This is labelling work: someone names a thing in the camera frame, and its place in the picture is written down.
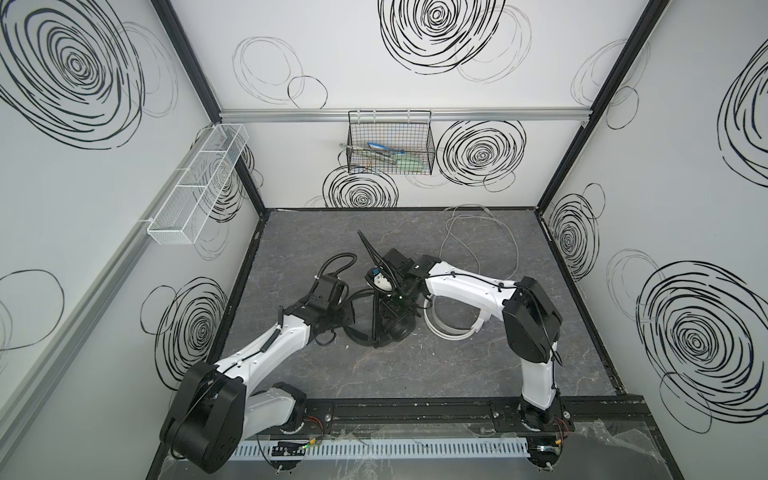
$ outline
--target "black wire basket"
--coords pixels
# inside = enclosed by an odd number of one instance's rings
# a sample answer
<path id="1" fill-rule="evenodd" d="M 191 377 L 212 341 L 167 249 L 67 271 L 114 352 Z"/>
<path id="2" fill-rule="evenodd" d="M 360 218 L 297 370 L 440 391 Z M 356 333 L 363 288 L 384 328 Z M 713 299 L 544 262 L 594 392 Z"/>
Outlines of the black wire basket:
<path id="1" fill-rule="evenodd" d="M 348 113 L 346 164 L 386 174 L 431 175 L 435 165 L 432 112 L 354 110 Z"/>

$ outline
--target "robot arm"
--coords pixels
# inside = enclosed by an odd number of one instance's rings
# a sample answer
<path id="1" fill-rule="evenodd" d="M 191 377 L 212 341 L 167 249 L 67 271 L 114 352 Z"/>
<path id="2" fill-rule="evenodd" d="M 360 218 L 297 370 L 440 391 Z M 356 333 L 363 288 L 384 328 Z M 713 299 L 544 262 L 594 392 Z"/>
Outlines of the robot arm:
<path id="1" fill-rule="evenodd" d="M 558 394 L 554 356 L 561 317 L 544 290 L 528 277 L 501 281 L 455 268 L 438 258 L 423 256 L 418 263 L 391 249 L 384 257 L 360 234 L 372 255 L 374 268 L 366 280 L 376 291 L 376 307 L 386 328 L 397 332 L 390 341 L 406 338 L 415 325 L 419 294 L 446 296 L 480 309 L 476 329 L 492 316 L 504 321 L 508 344 L 521 357 L 523 390 L 521 417 L 530 429 L 551 421 L 549 409 Z M 331 274 L 325 267 L 340 257 L 353 259 Z M 284 383 L 253 395 L 264 378 L 320 333 L 344 326 L 342 293 L 348 286 L 338 273 L 356 256 L 342 253 L 328 260 L 310 293 L 283 312 L 277 323 L 234 355 L 211 365 L 200 361 L 184 376 L 161 429 L 161 441 L 205 472 L 218 470 L 241 439 L 269 427 L 286 432 L 299 429 L 306 395 Z"/>
<path id="2" fill-rule="evenodd" d="M 479 330 L 492 316 L 504 322 L 508 344 L 521 357 L 522 398 L 546 412 L 557 395 L 554 352 L 558 348 L 562 319 L 541 286 L 529 277 L 517 283 L 502 281 L 446 262 L 435 263 L 425 284 L 434 296 L 445 296 L 479 308 L 478 319 L 471 330 Z"/>

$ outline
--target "white wire basket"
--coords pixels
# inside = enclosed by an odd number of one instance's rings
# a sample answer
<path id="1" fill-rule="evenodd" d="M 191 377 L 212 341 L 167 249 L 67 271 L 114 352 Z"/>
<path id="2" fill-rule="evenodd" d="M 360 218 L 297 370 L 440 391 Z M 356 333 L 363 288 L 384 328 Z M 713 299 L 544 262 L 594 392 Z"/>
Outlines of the white wire basket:
<path id="1" fill-rule="evenodd" d="M 197 241 L 248 141 L 242 124 L 218 124 L 206 136 L 203 147 L 147 228 L 160 245 Z"/>

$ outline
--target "metal frame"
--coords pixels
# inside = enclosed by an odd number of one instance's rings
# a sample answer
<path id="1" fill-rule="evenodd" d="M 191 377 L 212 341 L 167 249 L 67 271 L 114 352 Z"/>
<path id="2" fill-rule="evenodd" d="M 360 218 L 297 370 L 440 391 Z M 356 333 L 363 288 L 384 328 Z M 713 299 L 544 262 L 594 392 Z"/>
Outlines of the metal frame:
<path id="1" fill-rule="evenodd" d="M 544 220 L 541 218 L 541 216 L 538 215 L 538 212 L 536 215 L 536 220 L 538 221 L 538 226 L 541 228 L 541 232 L 547 239 L 549 250 L 552 252 L 554 261 L 558 264 L 560 274 L 565 279 L 565 284 L 568 285 L 568 291 L 571 293 L 571 296 L 574 299 L 574 303 L 576 303 L 576 309 L 578 310 L 579 315 L 581 315 L 581 318 L 584 320 L 584 326 L 587 327 L 587 332 L 589 332 L 589 336 L 592 339 L 592 344 L 594 345 L 595 350 L 598 352 L 598 356 L 600 357 L 600 361 L 603 363 L 603 368 L 608 374 L 608 379 L 611 381 L 611 385 L 614 387 L 614 390 L 616 390 L 616 395 L 626 395 L 627 389 L 624 388 L 624 384 L 619 377 L 619 372 L 616 370 L 616 367 L 611 360 L 611 356 L 608 355 L 608 351 L 605 349 L 603 340 L 600 338 L 600 333 L 598 333 L 598 329 L 595 327 L 594 322 L 592 321 L 592 316 L 589 314 L 589 310 L 587 310 L 587 305 L 584 303 L 584 299 L 581 298 L 581 294 L 576 287 L 576 282 L 574 282 L 570 273 L 568 272 L 568 268 L 565 265 L 565 259 L 560 253 L 557 245 L 555 245 L 552 241 L 552 235 L 549 232 L 549 228 L 547 227 L 547 224 L 544 223 Z"/>
<path id="2" fill-rule="evenodd" d="M 219 102 L 216 100 L 213 89 L 211 89 L 208 81 L 205 78 L 203 69 L 200 66 L 200 62 L 197 61 L 197 57 L 192 50 L 187 34 L 184 33 L 184 28 L 181 26 L 178 16 L 174 7 L 170 4 L 170 0 L 151 0 L 152 6 L 157 13 L 157 17 L 165 28 L 165 32 L 170 38 L 170 43 L 173 44 L 174 49 L 179 57 L 179 61 L 184 70 L 187 72 L 187 76 L 192 82 L 194 90 L 197 92 L 197 96 L 200 98 L 200 103 L 203 104 L 206 113 L 210 121 L 213 123 L 221 122 L 221 108 Z M 245 191 L 248 193 L 248 197 L 253 203 L 253 208 L 259 214 L 259 217 L 265 218 L 269 215 L 268 210 L 264 206 L 264 202 L 259 195 L 259 191 L 256 188 L 256 184 L 253 182 L 253 177 L 250 176 L 250 172 L 243 162 L 235 163 L 235 171 L 240 178 L 240 182 L 243 183 Z"/>
<path id="3" fill-rule="evenodd" d="M 550 202 L 554 198 L 558 189 L 563 183 L 563 180 L 571 171 L 574 162 L 578 159 L 579 154 L 584 149 L 594 129 L 598 126 L 598 122 L 603 117 L 603 113 L 607 110 L 608 105 L 611 104 L 616 91 L 621 86 L 621 82 L 624 81 L 624 77 L 627 76 L 629 69 L 632 67 L 637 56 L 640 54 L 640 50 L 645 45 L 646 40 L 650 36 L 651 32 L 656 27 L 659 18 L 661 18 L 664 10 L 667 8 L 671 0 L 650 0 L 643 10 L 643 14 L 640 16 L 640 20 L 634 26 L 632 34 L 627 39 L 627 43 L 624 44 L 624 49 L 621 50 L 619 58 L 616 60 L 614 67 L 611 69 L 611 73 L 603 83 L 600 93 L 594 99 L 592 104 L 592 115 L 589 122 L 584 128 L 579 129 L 571 141 L 571 145 L 565 151 L 563 160 L 558 165 L 558 169 L 554 172 L 552 179 L 549 180 L 549 185 L 544 190 L 544 194 L 541 195 L 541 199 L 538 201 L 538 209 L 543 212 L 547 210 Z"/>
<path id="4" fill-rule="evenodd" d="M 432 121 L 532 121 L 579 120 L 588 121 L 592 110 L 586 107 L 544 108 L 323 108 L 323 109 L 238 109 L 224 110 L 221 120 L 227 123 L 249 124 L 257 122 L 348 122 L 349 113 L 373 111 L 380 121 L 406 121 L 407 112 L 431 111 Z"/>
<path id="5" fill-rule="evenodd" d="M 312 122 L 312 121 L 348 121 L 348 113 L 350 110 L 357 110 L 356 108 L 347 109 L 322 109 L 322 110 L 231 110 L 221 111 L 218 107 L 218 103 L 213 95 L 210 86 L 207 84 L 203 75 L 202 69 L 194 56 L 192 48 L 187 40 L 187 36 L 184 34 L 180 22 L 170 5 L 169 0 L 151 0 L 152 4 L 157 10 L 158 16 L 160 16 L 163 25 L 166 28 L 168 36 L 177 49 L 182 64 L 187 70 L 187 74 L 192 80 L 195 89 L 200 96 L 200 101 L 206 108 L 212 121 L 227 121 L 237 123 L 254 123 L 254 122 Z M 662 455 L 667 460 L 667 464 L 670 466 L 670 472 L 673 478 L 676 480 L 682 479 L 674 458 L 669 452 L 664 438 L 658 431 L 658 428 L 653 421 L 653 417 L 648 411 L 641 397 L 626 395 L 621 379 L 615 371 L 613 363 L 610 357 L 605 351 L 605 348 L 600 340 L 600 336 L 597 330 L 594 328 L 594 324 L 591 321 L 589 312 L 586 309 L 583 299 L 575 288 L 575 284 L 571 280 L 561 254 L 557 247 L 552 243 L 551 236 L 548 234 L 548 230 L 541 218 L 541 212 L 550 204 L 554 198 L 558 188 L 561 186 L 563 180 L 568 175 L 568 171 L 571 169 L 573 163 L 578 158 L 584 145 L 586 145 L 591 133 L 596 128 L 603 113 L 607 109 L 613 95 L 619 88 L 624 76 L 627 74 L 630 66 L 633 64 L 635 58 L 640 52 L 641 47 L 644 45 L 648 36 L 654 29 L 658 19 L 661 17 L 664 9 L 667 7 L 670 0 L 650 0 L 640 18 L 636 24 L 631 36 L 629 37 L 627 44 L 624 46 L 621 54 L 619 55 L 616 64 L 614 65 L 611 73 L 603 85 L 600 93 L 598 94 L 592 109 L 587 108 L 444 108 L 444 109 L 431 109 L 433 112 L 434 121 L 466 121 L 466 120 L 519 120 L 519 121 L 533 121 L 533 120 L 581 120 L 584 122 L 583 128 L 574 137 L 570 147 L 565 153 L 563 160 L 555 171 L 553 178 L 547 186 L 544 194 L 542 195 L 538 205 L 534 207 L 538 217 L 539 224 L 548 238 L 548 244 L 551 248 L 552 254 L 558 262 L 561 273 L 563 274 L 568 287 L 571 291 L 571 295 L 574 297 L 574 301 L 577 304 L 579 312 L 584 318 L 588 331 L 592 337 L 595 346 L 598 348 L 598 353 L 603 361 L 605 369 L 609 372 L 611 382 L 614 388 L 617 390 L 618 396 L 605 396 L 605 397 L 567 397 L 564 398 L 564 402 L 567 403 L 568 408 L 571 410 L 571 417 L 575 421 L 589 420 L 601 418 L 603 420 L 610 417 L 615 419 L 643 419 L 652 431 L 654 441 L 657 443 Z M 254 206 L 260 215 L 266 219 L 269 215 L 269 210 L 264 208 L 255 184 L 252 178 L 247 172 L 247 169 L 241 162 L 238 162 L 237 173 L 240 176 L 241 181 L 245 185 L 247 192 L 254 202 Z M 260 239 L 260 232 L 264 227 L 262 221 L 259 226 L 259 230 L 254 235 L 254 238 L 249 247 L 246 258 L 243 262 L 243 266 L 240 269 L 240 274 L 236 282 L 235 290 L 230 298 L 230 304 L 227 306 L 226 318 L 227 321 L 222 322 L 220 331 L 217 333 L 217 337 L 214 340 L 214 348 L 209 355 L 209 360 L 217 358 L 217 354 L 223 348 L 223 341 L 226 339 L 231 320 L 236 313 L 237 304 L 240 301 L 242 295 L 245 279 L 250 272 L 250 267 L 253 262 L 253 256 L 256 254 L 258 248 L 258 242 Z M 426 402 L 437 402 L 437 405 L 433 405 L 431 410 L 434 411 L 434 415 L 437 417 L 466 417 L 470 415 L 468 412 L 463 412 L 462 409 L 478 409 L 484 410 L 481 412 L 483 420 L 487 423 L 499 427 L 499 421 L 494 419 L 502 418 L 494 416 L 494 412 L 499 406 L 504 408 L 510 406 L 516 399 L 423 399 Z M 382 421 L 382 417 L 386 417 L 385 413 L 387 409 L 396 407 L 397 411 L 393 413 L 389 419 L 390 422 L 423 422 L 422 414 L 424 413 L 423 407 L 426 405 L 419 405 L 418 399 L 387 399 L 385 402 L 378 402 L 376 399 L 320 399 L 309 400 L 309 409 L 330 409 L 332 413 L 332 425 L 329 429 L 331 432 L 335 425 L 343 425 L 344 422 L 369 422 L 376 420 Z M 355 410 L 357 412 L 355 418 L 344 416 L 344 411 Z M 147 479 L 155 479 L 161 472 L 163 461 L 167 455 L 167 449 L 160 444 L 157 449 L 157 453 L 153 460 L 150 471 L 147 473 Z"/>

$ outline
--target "gray work surface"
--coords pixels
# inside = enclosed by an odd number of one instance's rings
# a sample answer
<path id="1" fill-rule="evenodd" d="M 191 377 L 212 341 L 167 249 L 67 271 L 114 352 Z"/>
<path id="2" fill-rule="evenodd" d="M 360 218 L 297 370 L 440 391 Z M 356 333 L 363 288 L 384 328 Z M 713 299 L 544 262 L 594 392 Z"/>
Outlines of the gray work surface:
<path id="1" fill-rule="evenodd" d="M 481 211 L 463 212 L 482 214 Z M 519 267 L 513 280 L 538 280 L 563 316 L 558 342 L 563 366 L 556 371 L 566 396 L 613 395 L 607 374 L 571 294 L 530 210 L 493 210 L 517 239 Z M 353 252 L 357 263 L 339 275 L 354 292 L 366 286 L 372 266 L 356 231 L 361 230 L 384 255 L 395 247 L 407 257 L 438 256 L 445 237 L 442 211 L 303 211 L 272 212 L 264 228 L 248 283 L 224 347 L 232 355 L 272 326 L 279 305 L 305 296 L 318 269 L 332 255 Z M 506 229 L 487 220 L 457 220 L 453 233 L 477 255 L 481 273 L 506 278 L 515 268 L 515 248 Z M 449 238 L 442 259 L 477 271 L 472 255 Z M 338 260 L 334 266 L 341 266 Z M 370 298 L 355 302 L 356 328 L 370 333 Z M 435 310 L 448 325 L 469 327 L 478 311 L 454 300 L 439 299 Z M 330 333 L 320 336 L 322 341 Z M 267 389 L 287 382 L 310 398 L 519 396 L 520 359 L 510 350 L 504 324 L 491 318 L 474 336 L 453 342 L 438 338 L 423 320 L 400 343 L 381 349 L 355 344 L 339 329 L 329 346 L 310 343 L 278 365 L 261 383 Z"/>

